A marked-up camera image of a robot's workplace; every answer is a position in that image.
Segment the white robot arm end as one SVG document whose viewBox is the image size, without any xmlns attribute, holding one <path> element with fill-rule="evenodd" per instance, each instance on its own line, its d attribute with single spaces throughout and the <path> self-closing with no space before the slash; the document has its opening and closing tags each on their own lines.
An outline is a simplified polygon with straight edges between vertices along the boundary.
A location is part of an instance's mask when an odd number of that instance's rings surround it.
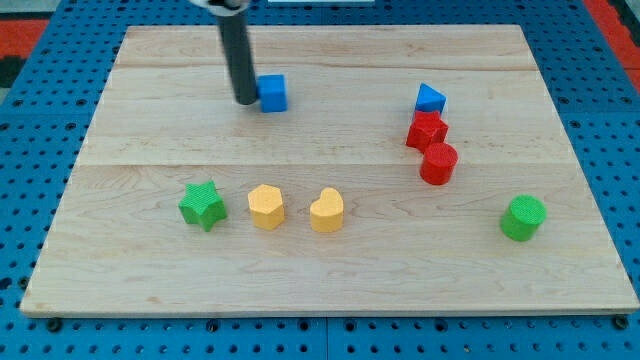
<svg viewBox="0 0 640 360">
<path fill-rule="evenodd" d="M 250 0 L 189 0 L 192 4 L 207 9 L 215 16 L 231 17 L 246 10 Z"/>
</svg>

